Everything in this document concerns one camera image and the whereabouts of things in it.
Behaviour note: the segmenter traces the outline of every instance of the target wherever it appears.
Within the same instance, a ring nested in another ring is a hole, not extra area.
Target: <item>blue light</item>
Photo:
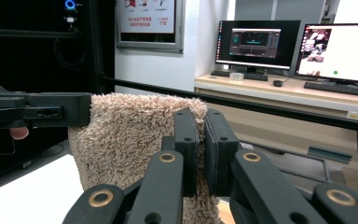
[[[66,0],[65,1],[65,7],[68,10],[73,10],[76,7],[76,2],[74,0]]]

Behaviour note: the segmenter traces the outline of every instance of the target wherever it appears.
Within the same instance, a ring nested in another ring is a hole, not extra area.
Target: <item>beige fluffy towel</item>
[[[124,189],[142,178],[162,136],[173,136],[174,112],[180,109],[190,108],[202,144],[207,106],[199,99],[111,93],[91,101],[89,126],[68,132],[83,189],[99,184]],[[200,148],[198,197],[185,198],[183,223],[219,223],[218,199],[208,195]]]

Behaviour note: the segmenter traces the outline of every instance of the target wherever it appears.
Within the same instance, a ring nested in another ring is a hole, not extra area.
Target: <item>computer monitor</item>
[[[220,21],[215,62],[289,70],[300,21]]]
[[[358,83],[358,23],[306,24],[296,74]]]

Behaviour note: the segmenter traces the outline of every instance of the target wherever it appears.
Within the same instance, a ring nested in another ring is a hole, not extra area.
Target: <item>computer mouse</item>
[[[275,87],[281,87],[283,85],[283,82],[280,80],[273,80],[272,83]]]

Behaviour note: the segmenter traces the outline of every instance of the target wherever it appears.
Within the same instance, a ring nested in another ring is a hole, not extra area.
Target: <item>white table surface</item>
[[[0,224],[62,223],[82,193],[73,156],[63,156],[0,188]]]

